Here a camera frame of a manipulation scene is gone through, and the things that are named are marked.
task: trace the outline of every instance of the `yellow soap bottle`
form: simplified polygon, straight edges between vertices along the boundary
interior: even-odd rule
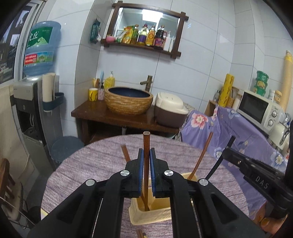
[[[115,86],[115,78],[113,76],[113,71],[111,71],[110,77],[106,78],[104,83],[104,89],[111,88]]]

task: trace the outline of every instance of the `snack bag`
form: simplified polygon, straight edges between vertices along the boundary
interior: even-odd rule
[[[132,34],[133,34],[133,28],[134,28],[133,25],[126,27],[126,34],[124,35],[124,38],[122,40],[122,43],[125,43],[125,44],[129,44],[130,43],[131,37],[132,37]]]
[[[116,42],[121,43],[123,40],[124,35],[126,34],[127,30],[126,27],[124,27],[124,30],[120,32],[119,35],[116,36]]]

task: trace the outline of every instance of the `blue water jug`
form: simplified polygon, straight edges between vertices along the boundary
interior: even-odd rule
[[[39,22],[32,27],[23,63],[23,72],[27,76],[50,72],[60,39],[60,29],[61,25],[55,21]]]

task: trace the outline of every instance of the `wooden mirror frame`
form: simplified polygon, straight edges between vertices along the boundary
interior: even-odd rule
[[[170,55],[172,59],[176,59],[177,56],[181,56],[181,52],[178,51],[179,48],[179,43],[180,43],[180,39],[181,39],[181,35],[182,35],[182,30],[183,30],[183,25],[184,25],[184,21],[188,21],[189,17],[186,16],[185,12],[174,12],[174,11],[170,11],[170,10],[166,10],[163,8],[158,8],[158,7],[152,7],[152,6],[148,6],[148,5],[143,5],[143,4],[131,4],[131,3],[123,3],[123,1],[118,1],[117,3],[113,3],[112,7],[114,8],[114,12],[108,27],[108,31],[107,31],[107,35],[111,35],[113,34],[114,31],[114,26],[116,24],[116,21],[118,19],[118,14],[119,14],[119,9],[121,7],[123,8],[134,8],[134,9],[147,9],[147,10],[151,10],[151,11],[158,11],[158,12],[162,12],[166,15],[169,16],[174,16],[180,19],[179,24],[178,24],[178,28],[177,28],[177,32],[176,32],[176,37],[175,37],[175,41],[174,41],[174,45],[172,48],[171,52],[168,51],[164,51],[164,50],[157,50],[151,46],[146,46],[146,45],[132,45],[132,44],[124,44],[124,43],[117,43],[117,42],[111,42],[111,43],[107,43],[106,39],[102,39],[101,40],[101,44],[104,44],[104,47],[109,47],[110,44],[113,45],[121,45],[121,46],[128,46],[128,47],[135,47],[135,48],[144,48],[146,50],[152,50],[152,51],[156,51],[156,52],[160,52],[166,55]]]

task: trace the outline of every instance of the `microwave oven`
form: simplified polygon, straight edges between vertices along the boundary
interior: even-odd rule
[[[279,104],[248,90],[244,91],[237,112],[268,135],[286,117]]]

